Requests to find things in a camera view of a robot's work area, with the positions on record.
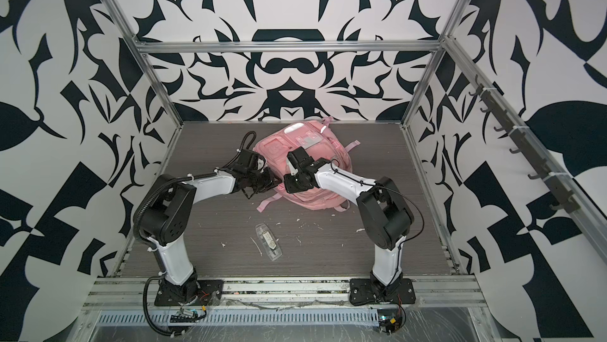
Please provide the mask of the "pink student backpack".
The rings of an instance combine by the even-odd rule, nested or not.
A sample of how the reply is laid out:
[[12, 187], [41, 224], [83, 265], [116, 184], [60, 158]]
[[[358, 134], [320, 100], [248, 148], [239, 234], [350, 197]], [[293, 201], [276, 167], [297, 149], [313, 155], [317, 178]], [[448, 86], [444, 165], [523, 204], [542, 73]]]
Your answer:
[[[288, 125], [259, 141], [255, 145], [254, 151], [266, 158], [267, 165], [280, 179], [290, 172], [287, 154], [299, 147], [305, 149], [314, 160], [335, 159], [340, 168], [351, 172], [353, 164], [349, 152], [359, 146], [360, 141], [343, 145], [330, 129], [332, 121], [332, 118], [325, 118], [320, 121], [303, 121]], [[290, 194], [283, 184], [278, 185], [274, 190], [276, 194], [273, 197], [267, 198], [259, 204], [257, 207], [259, 212], [263, 212], [272, 202], [281, 199], [313, 211], [334, 209], [337, 212], [344, 212], [350, 207], [345, 198], [329, 190], [314, 188]]]

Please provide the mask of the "clear plastic packet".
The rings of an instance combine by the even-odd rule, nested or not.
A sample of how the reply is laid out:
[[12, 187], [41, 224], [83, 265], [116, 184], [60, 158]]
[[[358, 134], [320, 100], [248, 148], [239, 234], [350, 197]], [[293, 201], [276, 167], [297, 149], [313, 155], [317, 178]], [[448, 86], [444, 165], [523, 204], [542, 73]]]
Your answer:
[[260, 223], [255, 227], [255, 231], [270, 261], [278, 260], [283, 253], [270, 228], [266, 224]]

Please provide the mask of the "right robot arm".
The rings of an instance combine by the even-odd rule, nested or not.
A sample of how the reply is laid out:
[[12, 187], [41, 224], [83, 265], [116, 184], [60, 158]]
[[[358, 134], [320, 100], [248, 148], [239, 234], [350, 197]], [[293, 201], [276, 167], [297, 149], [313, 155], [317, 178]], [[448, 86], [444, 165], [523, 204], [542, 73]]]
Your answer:
[[375, 245], [370, 280], [378, 293], [396, 291], [402, 280], [402, 252], [414, 214], [389, 177], [369, 179], [341, 169], [337, 162], [314, 160], [303, 148], [287, 154], [288, 193], [329, 190], [357, 206], [365, 232]]

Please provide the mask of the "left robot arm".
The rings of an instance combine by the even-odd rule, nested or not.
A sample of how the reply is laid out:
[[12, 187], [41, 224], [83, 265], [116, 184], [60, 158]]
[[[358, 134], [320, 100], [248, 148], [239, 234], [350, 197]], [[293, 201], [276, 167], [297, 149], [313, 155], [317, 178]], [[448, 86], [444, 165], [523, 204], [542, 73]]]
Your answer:
[[247, 132], [235, 156], [210, 173], [184, 177], [163, 174], [133, 215], [133, 236], [154, 253], [161, 290], [175, 302], [193, 302], [201, 293], [184, 242], [193, 205], [233, 193], [243, 193], [250, 199], [281, 183], [266, 158], [252, 150], [255, 139], [255, 131]]

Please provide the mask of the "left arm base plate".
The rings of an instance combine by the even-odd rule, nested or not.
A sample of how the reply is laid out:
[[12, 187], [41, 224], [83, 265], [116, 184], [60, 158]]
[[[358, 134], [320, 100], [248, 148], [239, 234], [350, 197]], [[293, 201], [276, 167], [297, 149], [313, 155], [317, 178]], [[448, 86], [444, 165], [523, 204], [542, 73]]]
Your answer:
[[223, 280], [188, 280], [177, 286], [162, 279], [154, 299], [156, 307], [208, 306], [219, 301], [224, 287]]

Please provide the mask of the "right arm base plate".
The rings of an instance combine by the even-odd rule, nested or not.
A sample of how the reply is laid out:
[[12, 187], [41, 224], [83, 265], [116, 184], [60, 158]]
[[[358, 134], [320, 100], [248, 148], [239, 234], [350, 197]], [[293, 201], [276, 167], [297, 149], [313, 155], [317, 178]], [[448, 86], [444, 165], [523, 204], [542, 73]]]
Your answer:
[[398, 277], [393, 284], [384, 286], [376, 279], [351, 279], [349, 302], [355, 306], [369, 304], [415, 304], [417, 296], [410, 279]]

